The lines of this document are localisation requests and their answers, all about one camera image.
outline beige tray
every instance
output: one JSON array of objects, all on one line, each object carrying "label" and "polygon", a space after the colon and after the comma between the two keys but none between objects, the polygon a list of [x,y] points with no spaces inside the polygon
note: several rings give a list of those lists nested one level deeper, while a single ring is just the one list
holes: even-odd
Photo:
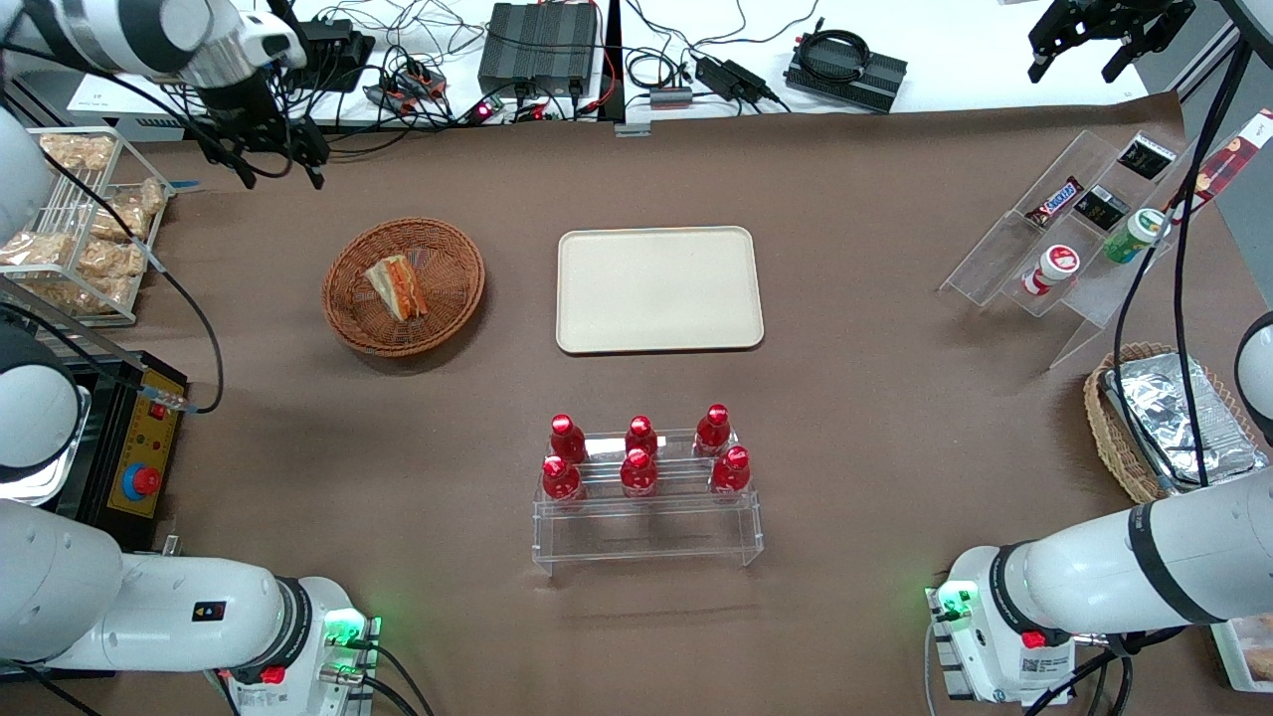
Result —
[{"label": "beige tray", "polygon": [[751,348],[765,335],[742,227],[574,231],[558,243],[566,353]]}]

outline acrylic display stand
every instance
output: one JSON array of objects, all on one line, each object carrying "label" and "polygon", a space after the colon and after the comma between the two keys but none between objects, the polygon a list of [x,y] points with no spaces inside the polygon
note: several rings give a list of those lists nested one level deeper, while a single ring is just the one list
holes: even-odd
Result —
[{"label": "acrylic display stand", "polygon": [[[1106,259],[1101,251],[1105,240],[1120,232],[1137,210],[1146,206],[1161,210],[1180,186],[1188,166],[1189,152],[1180,143],[1144,132],[1141,135],[1178,154],[1176,161],[1153,181],[1118,163],[1123,148],[1114,147],[1085,130],[1039,177],[1016,206],[995,222],[946,278],[941,289],[953,288],[978,306],[985,306],[1002,294],[1035,317],[1043,317],[1057,304],[1064,304],[1078,313],[1083,319],[1082,325],[1053,359],[1050,368],[1100,335],[1118,313],[1146,254],[1141,251],[1132,261],[1116,264]],[[1027,213],[1051,197],[1069,177],[1074,177],[1083,186],[1083,191],[1076,199],[1054,214],[1045,228],[1026,219]],[[1101,229],[1087,217],[1074,211],[1074,205],[1097,185],[1130,206],[1128,215],[1109,231]],[[1174,242],[1174,233],[1169,233],[1160,241],[1155,257],[1164,255]],[[1021,285],[1021,276],[1035,266],[1039,256],[1049,246],[1057,243],[1069,246],[1078,252],[1078,273],[1044,296],[1027,293]]]},{"label": "acrylic display stand", "polygon": [[754,483],[733,494],[709,492],[714,459],[694,455],[693,429],[659,432],[658,494],[639,498],[625,497],[619,482],[624,433],[586,437],[588,460],[579,475],[587,498],[555,501],[542,485],[535,490],[532,555],[549,575],[564,562],[713,554],[746,567],[765,548]]}]

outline label sticker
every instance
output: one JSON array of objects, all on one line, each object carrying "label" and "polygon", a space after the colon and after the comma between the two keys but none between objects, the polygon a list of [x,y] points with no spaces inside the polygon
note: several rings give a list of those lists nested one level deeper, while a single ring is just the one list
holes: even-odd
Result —
[{"label": "label sticker", "polygon": [[1071,669],[1069,650],[1066,647],[1022,648],[1021,677],[1057,677]]},{"label": "label sticker", "polygon": [[224,601],[196,601],[190,614],[191,622],[220,622],[225,618]]}]

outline red bottle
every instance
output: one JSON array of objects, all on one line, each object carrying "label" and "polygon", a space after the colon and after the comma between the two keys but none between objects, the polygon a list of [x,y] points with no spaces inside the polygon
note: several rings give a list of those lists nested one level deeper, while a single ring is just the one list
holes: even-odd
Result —
[{"label": "red bottle", "polygon": [[747,448],[736,445],[717,457],[712,466],[712,492],[728,494],[742,492],[751,482],[751,455]]},{"label": "red bottle", "polygon": [[708,457],[721,455],[729,442],[729,412],[717,403],[699,420],[699,429],[694,433],[694,454]]},{"label": "red bottle", "polygon": [[619,469],[619,480],[624,483],[628,497],[652,497],[658,492],[658,465],[640,447],[628,451],[624,466]]},{"label": "red bottle", "polygon": [[579,469],[560,455],[544,459],[544,494],[559,502],[583,499],[588,496]]},{"label": "red bottle", "polygon": [[649,418],[645,415],[633,418],[631,424],[628,427],[628,434],[624,436],[624,447],[629,452],[634,447],[640,447],[651,457],[658,454],[658,433],[654,432],[654,426],[649,424]]},{"label": "red bottle", "polygon": [[588,460],[583,431],[565,413],[552,418],[552,434],[549,437],[549,445],[552,447],[552,454],[560,455],[566,462],[578,465]]}]

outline black snack package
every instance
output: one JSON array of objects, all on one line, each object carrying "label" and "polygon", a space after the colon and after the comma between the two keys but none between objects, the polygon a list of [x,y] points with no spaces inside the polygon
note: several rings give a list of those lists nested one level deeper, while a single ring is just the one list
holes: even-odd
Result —
[{"label": "black snack package", "polygon": [[1176,153],[1150,141],[1144,135],[1136,135],[1136,139],[1127,145],[1123,155],[1118,158],[1119,164],[1132,169],[1147,180],[1153,180],[1162,169],[1176,161]]},{"label": "black snack package", "polygon": [[1127,201],[1096,185],[1078,200],[1078,204],[1074,204],[1074,210],[1087,217],[1094,224],[1110,231],[1132,208],[1127,205]]}]

